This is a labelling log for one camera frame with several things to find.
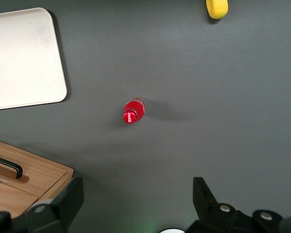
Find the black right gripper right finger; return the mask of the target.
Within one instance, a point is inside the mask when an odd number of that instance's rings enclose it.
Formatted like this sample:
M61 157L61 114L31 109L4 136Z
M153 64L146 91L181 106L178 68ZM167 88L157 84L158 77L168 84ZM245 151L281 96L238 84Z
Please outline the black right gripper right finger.
M227 203L218 203L202 177L193 179L193 204L198 216L188 233L291 233L291 217L270 210L251 216Z

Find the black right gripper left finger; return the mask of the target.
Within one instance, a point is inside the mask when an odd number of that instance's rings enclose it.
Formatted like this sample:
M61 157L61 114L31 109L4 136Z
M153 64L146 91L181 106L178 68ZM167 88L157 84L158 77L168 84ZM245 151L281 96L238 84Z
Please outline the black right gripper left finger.
M66 233L83 203L83 178L72 178L50 203L41 202L15 218L0 211L0 233Z

